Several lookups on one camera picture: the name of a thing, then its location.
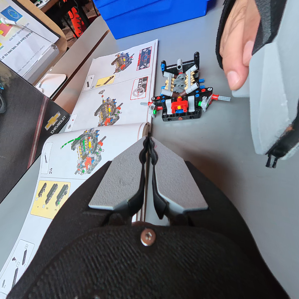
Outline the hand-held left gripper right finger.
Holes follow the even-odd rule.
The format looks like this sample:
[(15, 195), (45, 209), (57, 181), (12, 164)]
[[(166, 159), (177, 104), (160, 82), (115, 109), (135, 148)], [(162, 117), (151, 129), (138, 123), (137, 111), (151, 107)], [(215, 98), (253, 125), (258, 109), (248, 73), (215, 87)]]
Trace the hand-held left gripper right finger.
[(207, 210), (205, 201), (185, 161), (165, 145), (150, 138), (153, 165), (152, 189), (155, 211), (159, 219), (189, 211)]

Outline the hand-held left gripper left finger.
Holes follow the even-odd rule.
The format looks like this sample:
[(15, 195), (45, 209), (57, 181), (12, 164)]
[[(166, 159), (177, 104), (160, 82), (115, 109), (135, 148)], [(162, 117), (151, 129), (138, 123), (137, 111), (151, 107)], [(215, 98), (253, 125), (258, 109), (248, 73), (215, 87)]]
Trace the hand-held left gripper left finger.
[(116, 156), (95, 191), (90, 208), (135, 215), (144, 202), (145, 163), (149, 138), (144, 136)]

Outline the partly built lego model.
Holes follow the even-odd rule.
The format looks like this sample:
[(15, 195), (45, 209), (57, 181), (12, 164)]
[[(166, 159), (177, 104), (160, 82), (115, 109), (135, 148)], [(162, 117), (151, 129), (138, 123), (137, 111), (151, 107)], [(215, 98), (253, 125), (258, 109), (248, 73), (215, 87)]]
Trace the partly built lego model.
[(154, 118), (158, 110), (162, 111), (162, 120), (181, 121), (198, 119), (206, 112), (213, 100), (230, 101), (230, 97), (213, 93), (212, 87), (200, 85), (204, 79), (199, 78), (200, 53), (194, 53), (193, 60), (183, 62), (178, 59), (176, 64), (166, 65), (161, 62), (161, 71), (166, 78), (165, 86), (159, 96), (152, 97), (140, 105), (147, 106)]

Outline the lego instruction booklet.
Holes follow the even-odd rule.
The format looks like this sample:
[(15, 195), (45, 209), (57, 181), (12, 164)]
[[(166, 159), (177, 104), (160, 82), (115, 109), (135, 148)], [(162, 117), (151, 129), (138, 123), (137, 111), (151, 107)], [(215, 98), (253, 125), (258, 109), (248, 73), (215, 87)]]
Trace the lego instruction booklet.
[(92, 60), (64, 133), (42, 148), (32, 202), (1, 270), (6, 298), (32, 262), (71, 194), (107, 161), (141, 139), (151, 123), (158, 40)]

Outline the black lego set box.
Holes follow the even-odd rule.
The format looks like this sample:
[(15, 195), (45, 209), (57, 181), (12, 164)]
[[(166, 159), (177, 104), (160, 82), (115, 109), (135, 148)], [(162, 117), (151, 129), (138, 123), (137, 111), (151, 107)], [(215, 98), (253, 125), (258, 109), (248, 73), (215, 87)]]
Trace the black lego set box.
[(8, 195), (70, 115), (1, 62), (0, 201)]

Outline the person's right hand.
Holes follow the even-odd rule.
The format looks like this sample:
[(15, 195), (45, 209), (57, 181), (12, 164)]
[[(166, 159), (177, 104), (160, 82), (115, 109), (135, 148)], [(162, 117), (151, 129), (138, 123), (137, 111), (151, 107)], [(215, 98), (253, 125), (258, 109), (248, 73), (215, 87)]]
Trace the person's right hand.
[(223, 70), (232, 91), (245, 83), (260, 23), (254, 0), (237, 0), (226, 21), (220, 41)]

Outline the blue plastic bin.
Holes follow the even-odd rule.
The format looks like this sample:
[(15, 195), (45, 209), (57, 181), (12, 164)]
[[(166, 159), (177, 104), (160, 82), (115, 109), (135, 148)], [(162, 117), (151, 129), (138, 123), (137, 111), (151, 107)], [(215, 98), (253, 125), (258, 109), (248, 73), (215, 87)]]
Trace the blue plastic bin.
[(147, 32), (206, 15), (216, 1), (95, 0), (115, 39)]

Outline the orange plastic object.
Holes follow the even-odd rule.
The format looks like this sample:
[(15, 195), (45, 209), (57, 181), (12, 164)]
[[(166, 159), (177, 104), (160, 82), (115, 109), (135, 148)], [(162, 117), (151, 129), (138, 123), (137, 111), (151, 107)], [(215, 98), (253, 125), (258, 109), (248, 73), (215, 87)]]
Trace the orange plastic object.
[(80, 18), (78, 11), (75, 7), (72, 7), (68, 14), (73, 24), (75, 35), (79, 38), (86, 30), (86, 26)]

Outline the printed paper sign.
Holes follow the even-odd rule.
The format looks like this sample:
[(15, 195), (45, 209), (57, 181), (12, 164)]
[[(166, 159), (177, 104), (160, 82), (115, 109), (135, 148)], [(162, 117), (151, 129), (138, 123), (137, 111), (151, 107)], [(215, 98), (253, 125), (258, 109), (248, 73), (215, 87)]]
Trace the printed paper sign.
[(33, 83), (59, 55), (60, 36), (17, 1), (0, 1), (0, 60)]

